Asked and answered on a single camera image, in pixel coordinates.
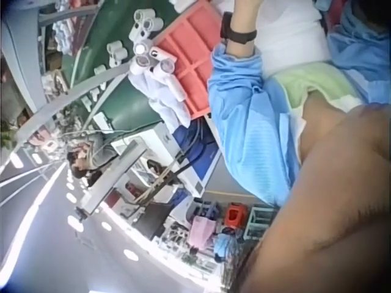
light blue shirt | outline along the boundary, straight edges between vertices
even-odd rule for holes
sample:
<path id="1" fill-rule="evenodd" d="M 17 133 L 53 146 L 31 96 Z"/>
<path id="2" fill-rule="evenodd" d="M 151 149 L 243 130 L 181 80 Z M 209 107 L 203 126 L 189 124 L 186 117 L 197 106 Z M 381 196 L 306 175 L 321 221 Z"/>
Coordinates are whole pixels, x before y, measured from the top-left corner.
<path id="1" fill-rule="evenodd" d="M 341 25 L 328 36 L 334 65 L 364 103 L 389 103 L 389 37 L 369 30 L 345 6 Z M 261 78 L 261 57 L 236 59 L 218 45 L 208 81 L 212 119 L 231 175 L 267 204 L 282 206 L 299 164 L 282 86 Z"/>
<path id="2" fill-rule="evenodd" d="M 208 81 L 212 119 L 231 175 L 267 204 L 288 198 L 299 164 L 282 86 L 261 78 L 261 57 L 236 59 L 218 45 Z"/>

black hair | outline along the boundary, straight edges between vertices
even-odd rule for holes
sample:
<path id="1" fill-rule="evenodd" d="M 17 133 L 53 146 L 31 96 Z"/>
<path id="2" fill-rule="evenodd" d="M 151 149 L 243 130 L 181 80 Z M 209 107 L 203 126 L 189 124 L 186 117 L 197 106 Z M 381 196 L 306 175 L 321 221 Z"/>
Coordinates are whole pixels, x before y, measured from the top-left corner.
<path id="1" fill-rule="evenodd" d="M 88 178 L 87 178 L 87 185 L 88 187 L 92 187 L 95 182 L 98 181 L 98 179 L 100 178 L 100 176 L 102 176 L 102 171 L 100 170 L 97 170 L 97 171 L 94 171 Z"/>
<path id="2" fill-rule="evenodd" d="M 83 177 L 86 177 L 87 171 L 88 170 L 80 170 L 79 168 L 77 168 L 75 166 L 71 166 L 72 175 L 76 179 L 81 179 Z"/>
<path id="3" fill-rule="evenodd" d="M 367 21 L 380 27 L 390 28 L 389 0 L 356 0 Z"/>
<path id="4" fill-rule="evenodd" d="M 221 258 L 217 253 L 214 254 L 214 261 L 217 263 L 217 264 L 221 264 L 224 262 L 223 258 Z"/>
<path id="5" fill-rule="evenodd" d="M 196 255 L 198 253 L 198 248 L 197 247 L 191 247 L 190 248 L 190 251 L 189 251 L 189 254 L 190 255 Z"/>

plastic container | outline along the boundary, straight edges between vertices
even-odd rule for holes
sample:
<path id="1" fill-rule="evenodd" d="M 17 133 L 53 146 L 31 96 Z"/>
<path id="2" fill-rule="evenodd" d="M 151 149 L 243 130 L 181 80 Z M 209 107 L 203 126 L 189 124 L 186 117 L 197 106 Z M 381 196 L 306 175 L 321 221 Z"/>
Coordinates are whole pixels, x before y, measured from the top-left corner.
<path id="1" fill-rule="evenodd" d="M 198 0 L 154 40 L 178 58 L 175 76 L 188 94 L 191 118 L 210 113 L 206 82 L 212 72 L 211 52 L 220 42 L 221 16 L 206 0 Z"/>

plastic stool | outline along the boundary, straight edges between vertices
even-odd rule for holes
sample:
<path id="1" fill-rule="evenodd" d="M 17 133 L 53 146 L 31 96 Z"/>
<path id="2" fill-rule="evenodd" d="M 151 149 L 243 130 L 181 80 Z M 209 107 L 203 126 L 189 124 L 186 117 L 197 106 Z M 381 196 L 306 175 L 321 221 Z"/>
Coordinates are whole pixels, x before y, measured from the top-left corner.
<path id="1" fill-rule="evenodd" d="M 236 229 L 246 224 L 247 206 L 244 204 L 230 204 L 225 214 L 224 226 Z"/>

white cloth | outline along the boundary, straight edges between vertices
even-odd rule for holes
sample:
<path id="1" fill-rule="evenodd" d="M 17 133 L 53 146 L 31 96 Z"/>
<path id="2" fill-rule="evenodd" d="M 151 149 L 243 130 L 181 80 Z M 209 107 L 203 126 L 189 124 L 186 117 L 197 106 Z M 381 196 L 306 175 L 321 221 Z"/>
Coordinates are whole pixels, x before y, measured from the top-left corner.
<path id="1" fill-rule="evenodd" d="M 218 11 L 233 11 L 235 0 L 213 0 Z M 257 19 L 255 45 L 263 62 L 263 77 L 310 62 L 330 60 L 321 14 L 312 0 L 265 0 Z"/>
<path id="2" fill-rule="evenodd" d="M 129 74 L 132 85 L 147 98 L 151 108 L 157 112 L 172 134 L 180 126 L 188 128 L 191 117 L 184 102 L 179 102 L 167 85 L 156 81 L 147 70 L 140 75 Z"/>

